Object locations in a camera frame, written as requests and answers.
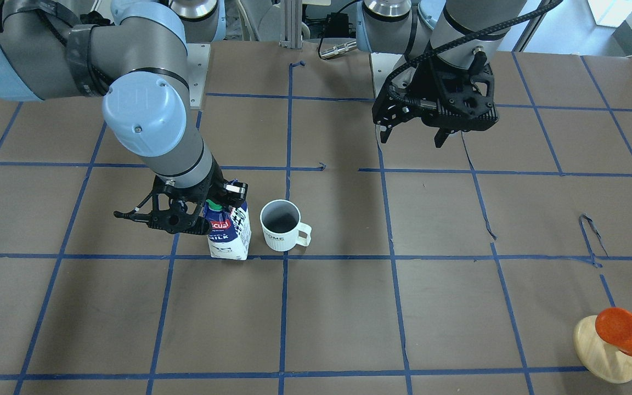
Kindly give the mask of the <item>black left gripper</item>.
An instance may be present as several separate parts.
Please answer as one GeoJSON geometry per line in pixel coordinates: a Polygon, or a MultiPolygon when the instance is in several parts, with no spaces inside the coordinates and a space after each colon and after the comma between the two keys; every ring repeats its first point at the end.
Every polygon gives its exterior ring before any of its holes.
{"type": "Polygon", "coordinates": [[[472,56],[467,68],[439,57],[424,60],[382,87],[372,108],[379,140],[386,144],[399,123],[421,119],[439,128],[434,145],[441,148],[457,131],[483,132],[499,121],[494,103],[494,75],[486,55],[472,56]]]}

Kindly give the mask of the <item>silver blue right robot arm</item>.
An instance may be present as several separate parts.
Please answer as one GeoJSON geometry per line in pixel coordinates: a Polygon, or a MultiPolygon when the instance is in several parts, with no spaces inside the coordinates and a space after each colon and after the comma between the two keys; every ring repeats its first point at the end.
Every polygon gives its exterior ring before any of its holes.
{"type": "Polygon", "coordinates": [[[240,207],[190,122],[191,43],[225,36],[223,1],[113,1],[112,18],[76,15],[56,1],[5,1],[0,98],[101,97],[116,139],[154,173],[173,201],[240,207]]]}

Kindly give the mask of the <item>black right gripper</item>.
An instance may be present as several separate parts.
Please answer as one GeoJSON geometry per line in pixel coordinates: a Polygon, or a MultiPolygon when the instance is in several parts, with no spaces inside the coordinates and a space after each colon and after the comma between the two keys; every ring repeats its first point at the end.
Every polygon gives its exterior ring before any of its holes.
{"type": "Polygon", "coordinates": [[[184,200],[198,205],[210,200],[221,207],[239,208],[246,202],[248,188],[247,183],[226,180],[220,165],[213,159],[209,175],[193,187],[184,189],[184,200]]]}

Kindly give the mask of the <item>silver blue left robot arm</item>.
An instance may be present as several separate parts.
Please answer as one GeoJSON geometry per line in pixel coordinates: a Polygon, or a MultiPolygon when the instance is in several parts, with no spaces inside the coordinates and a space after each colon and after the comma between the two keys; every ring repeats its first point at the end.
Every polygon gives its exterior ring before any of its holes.
{"type": "Polygon", "coordinates": [[[401,123],[436,128],[441,147],[457,132],[484,132],[499,114],[490,60],[524,1],[361,1],[356,40],[362,52],[399,56],[372,108],[380,141],[401,123]]]}

